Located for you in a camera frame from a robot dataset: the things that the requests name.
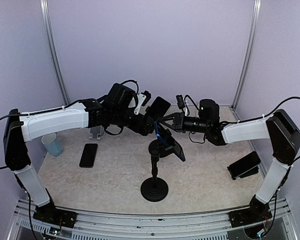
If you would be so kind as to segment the black phone with silver back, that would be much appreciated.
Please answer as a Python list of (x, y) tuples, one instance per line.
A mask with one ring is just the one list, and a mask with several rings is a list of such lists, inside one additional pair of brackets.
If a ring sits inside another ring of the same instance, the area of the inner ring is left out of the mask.
[(153, 118), (154, 121), (157, 121), (167, 113), (170, 107), (171, 104), (167, 100), (157, 96), (150, 107), (146, 109), (145, 115)]

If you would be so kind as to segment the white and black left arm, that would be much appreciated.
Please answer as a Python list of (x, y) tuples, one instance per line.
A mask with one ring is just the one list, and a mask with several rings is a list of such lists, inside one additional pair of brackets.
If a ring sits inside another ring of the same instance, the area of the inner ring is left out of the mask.
[(114, 125), (129, 128), (146, 136), (153, 131), (153, 120), (140, 113), (141, 107), (150, 100), (151, 94), (127, 87), (125, 82), (115, 83), (108, 94), (98, 98), (76, 100), (56, 108), (22, 112), (13, 109), (0, 117), (6, 119), (3, 137), (5, 168), (10, 169), (20, 185), (32, 199), (40, 214), (53, 223), (60, 218), (52, 197), (39, 179), (26, 144), (46, 137), (54, 141), (57, 133), (83, 128)]

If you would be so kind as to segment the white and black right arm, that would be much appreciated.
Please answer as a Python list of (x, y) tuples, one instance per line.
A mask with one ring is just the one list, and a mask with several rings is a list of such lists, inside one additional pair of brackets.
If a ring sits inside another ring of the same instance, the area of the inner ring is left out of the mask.
[(188, 116), (184, 111), (160, 117), (155, 122), (157, 136), (163, 135), (162, 126), (166, 126), (178, 133), (203, 133), (203, 139), (215, 146), (245, 141), (269, 141), (271, 144), (272, 163), (245, 212), (250, 222), (258, 221), (284, 185), (293, 164), (300, 159), (300, 129), (279, 106), (268, 114), (236, 122), (220, 121), (220, 107), (212, 99), (202, 99), (197, 111), (197, 117)]

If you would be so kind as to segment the blue phone in front holder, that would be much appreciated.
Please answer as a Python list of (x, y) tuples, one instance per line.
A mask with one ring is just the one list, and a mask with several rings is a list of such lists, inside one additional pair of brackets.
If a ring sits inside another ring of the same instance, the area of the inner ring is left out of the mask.
[(182, 162), (186, 161), (182, 146), (173, 138), (171, 132), (158, 124), (154, 123), (155, 135), (166, 147), (173, 147), (173, 154), (176, 155)]

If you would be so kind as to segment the black round stand base rear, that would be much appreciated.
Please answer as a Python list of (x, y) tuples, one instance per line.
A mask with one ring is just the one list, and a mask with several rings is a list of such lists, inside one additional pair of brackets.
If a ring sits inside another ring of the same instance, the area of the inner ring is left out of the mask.
[(161, 141), (153, 140), (149, 146), (148, 146), (148, 151), (151, 155), (153, 154), (159, 154), (160, 158), (165, 158), (171, 154), (174, 153), (174, 149), (172, 146), (165, 146)]

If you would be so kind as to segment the white folding phone stand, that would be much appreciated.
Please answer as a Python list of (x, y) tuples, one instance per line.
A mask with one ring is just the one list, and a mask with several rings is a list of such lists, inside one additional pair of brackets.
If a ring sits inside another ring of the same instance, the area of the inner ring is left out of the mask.
[(105, 129), (102, 125), (95, 126), (90, 128), (89, 139), (91, 140), (101, 140), (101, 137), (104, 135)]

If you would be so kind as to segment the black front stand with pole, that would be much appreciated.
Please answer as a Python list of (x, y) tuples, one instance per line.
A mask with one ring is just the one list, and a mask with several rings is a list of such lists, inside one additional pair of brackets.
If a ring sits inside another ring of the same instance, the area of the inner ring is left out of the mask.
[(140, 187), (140, 193), (144, 199), (149, 202), (162, 201), (169, 192), (168, 184), (158, 177), (157, 163), (160, 160), (160, 143), (154, 140), (149, 144), (148, 151), (151, 160), (151, 174), (152, 177), (147, 178)]

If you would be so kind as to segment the black folding phone stand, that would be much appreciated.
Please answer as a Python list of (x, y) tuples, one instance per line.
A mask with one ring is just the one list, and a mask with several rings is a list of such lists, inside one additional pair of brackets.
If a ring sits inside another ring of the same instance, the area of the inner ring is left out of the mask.
[(246, 178), (246, 177), (249, 177), (249, 176), (259, 173), (258, 166), (255, 166), (254, 168), (251, 168), (250, 170), (247, 170), (247, 171), (238, 170), (236, 168), (228, 166), (227, 170), (229, 171), (230, 176), (233, 180), (236, 180), (238, 178), (243, 179), (243, 178)]

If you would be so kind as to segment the light blue plastic cup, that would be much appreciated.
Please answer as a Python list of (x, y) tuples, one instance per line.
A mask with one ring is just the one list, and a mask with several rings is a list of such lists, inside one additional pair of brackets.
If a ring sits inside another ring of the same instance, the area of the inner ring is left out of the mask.
[(41, 143), (44, 145), (48, 153), (53, 157), (58, 157), (62, 153), (62, 146), (57, 138), (56, 133), (44, 135), (41, 138)]

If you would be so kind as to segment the aluminium front rail base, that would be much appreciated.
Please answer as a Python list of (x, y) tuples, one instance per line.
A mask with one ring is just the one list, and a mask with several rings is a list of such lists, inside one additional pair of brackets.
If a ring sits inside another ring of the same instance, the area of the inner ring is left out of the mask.
[(179, 214), (123, 214), (61, 207), (77, 213), (73, 228), (62, 227), (50, 234), (56, 225), (29, 220), (35, 205), (27, 198), (18, 200), (8, 224), (5, 240), (15, 240), (21, 230), (34, 230), (55, 240), (241, 240), (245, 230), (255, 224), (233, 227), (229, 213), (245, 210), (246, 205), (220, 210)]

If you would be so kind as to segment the right aluminium frame post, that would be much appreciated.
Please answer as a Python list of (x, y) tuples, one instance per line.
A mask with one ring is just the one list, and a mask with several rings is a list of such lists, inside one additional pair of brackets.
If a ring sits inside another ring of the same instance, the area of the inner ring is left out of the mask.
[(239, 82), (238, 82), (238, 85), (236, 88), (234, 99), (231, 104), (231, 108), (233, 109), (233, 111), (236, 111), (236, 109), (239, 106), (240, 99), (241, 99), (241, 96), (242, 96), (243, 90), (244, 90), (244, 85), (245, 85), (245, 82), (247, 79), (249, 65), (251, 62), (252, 55), (253, 55), (255, 38), (256, 38), (257, 30), (258, 30), (261, 5), (262, 5), (261, 0), (255, 0), (253, 2), (253, 11), (252, 11), (250, 29), (249, 29), (249, 34), (248, 34), (247, 46), (246, 46), (244, 59), (243, 59), (243, 65), (242, 65), (242, 68), (240, 71)]

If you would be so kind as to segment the aluminium frame post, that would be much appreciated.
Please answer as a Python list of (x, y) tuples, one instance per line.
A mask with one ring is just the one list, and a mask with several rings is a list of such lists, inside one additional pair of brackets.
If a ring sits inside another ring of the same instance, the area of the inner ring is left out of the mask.
[(247, 46), (246, 46), (244, 59), (243, 59), (243, 65), (242, 65), (242, 68), (240, 71), (239, 82), (238, 82), (238, 85), (236, 88), (234, 99), (231, 104), (231, 108), (233, 109), (233, 111), (236, 111), (236, 109), (239, 106), (240, 99), (241, 99), (241, 96), (242, 96), (243, 90), (244, 90), (244, 85), (245, 85), (245, 82), (247, 79), (249, 65), (251, 62), (252, 55), (253, 55), (255, 38), (256, 38), (257, 30), (258, 30), (261, 5), (262, 5), (261, 0), (255, 0), (253, 2), (253, 11), (252, 11), (250, 29), (249, 29), (249, 34), (248, 34)]
[(42, 18), (43, 18), (43, 24), (45, 28), (45, 33), (47, 36), (47, 42), (48, 42), (48, 47), (50, 51), (50, 56), (54, 68), (54, 72), (56, 75), (57, 79), (57, 84), (61, 93), (62, 100), (65, 105), (70, 103), (69, 95), (66, 89), (65, 82), (63, 80), (61, 68), (60, 68), (60, 63), (57, 55), (57, 50), (55, 47), (55, 42), (54, 42), (54, 36), (53, 36), (53, 28), (51, 24), (51, 19), (50, 19), (50, 13), (49, 13), (49, 5), (47, 0), (40, 0), (40, 8), (41, 8), (41, 13), (42, 13)]

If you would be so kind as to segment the left aluminium frame post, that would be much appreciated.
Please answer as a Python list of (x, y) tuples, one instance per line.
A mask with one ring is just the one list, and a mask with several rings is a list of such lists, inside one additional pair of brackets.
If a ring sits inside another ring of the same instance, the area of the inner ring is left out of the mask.
[(45, 28), (45, 33), (47, 36), (47, 42), (48, 42), (48, 47), (50, 51), (50, 56), (54, 68), (54, 72), (56, 75), (57, 79), (57, 84), (61, 93), (62, 100), (65, 105), (70, 103), (69, 95), (66, 89), (65, 82), (63, 80), (61, 68), (60, 68), (60, 63), (57, 55), (57, 50), (55, 47), (55, 42), (54, 42), (54, 36), (53, 36), (53, 28), (51, 24), (51, 19), (50, 19), (50, 13), (49, 13), (49, 5), (47, 0), (40, 0), (40, 8), (41, 8), (41, 13), (42, 13), (42, 18), (43, 18), (43, 24)]

